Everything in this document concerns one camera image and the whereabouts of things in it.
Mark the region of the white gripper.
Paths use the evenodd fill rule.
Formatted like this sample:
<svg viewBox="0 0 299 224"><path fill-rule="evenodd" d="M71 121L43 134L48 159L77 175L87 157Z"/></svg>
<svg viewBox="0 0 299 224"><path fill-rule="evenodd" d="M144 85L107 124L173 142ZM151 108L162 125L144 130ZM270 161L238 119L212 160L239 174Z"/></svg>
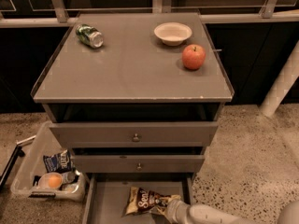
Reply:
<svg viewBox="0 0 299 224"><path fill-rule="evenodd" d="M153 215L165 215L171 224L194 224L191 215L192 206L181 201L180 195L167 195L164 201L168 203L167 208L155 206L150 212Z"/></svg>

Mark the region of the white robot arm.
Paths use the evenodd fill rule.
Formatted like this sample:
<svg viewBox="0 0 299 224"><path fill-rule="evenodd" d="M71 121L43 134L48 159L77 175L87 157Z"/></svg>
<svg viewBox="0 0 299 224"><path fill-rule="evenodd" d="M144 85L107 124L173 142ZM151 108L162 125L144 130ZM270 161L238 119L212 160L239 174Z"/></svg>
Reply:
<svg viewBox="0 0 299 224"><path fill-rule="evenodd" d="M224 107L192 190L171 224L298 224L298 106Z"/></svg>

